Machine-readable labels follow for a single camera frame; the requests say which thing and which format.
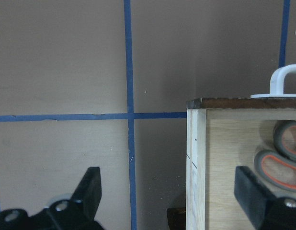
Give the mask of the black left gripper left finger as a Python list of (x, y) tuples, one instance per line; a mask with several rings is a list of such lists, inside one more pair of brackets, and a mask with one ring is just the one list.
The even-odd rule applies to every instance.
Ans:
[(29, 216), (24, 209), (0, 212), (0, 230), (103, 230), (95, 215), (102, 197), (99, 167), (86, 170), (69, 199), (61, 199)]

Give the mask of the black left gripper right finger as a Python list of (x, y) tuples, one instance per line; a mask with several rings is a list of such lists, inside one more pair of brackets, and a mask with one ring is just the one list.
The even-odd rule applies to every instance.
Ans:
[(247, 166), (235, 168), (234, 196), (256, 230), (296, 230), (296, 199), (276, 196)]

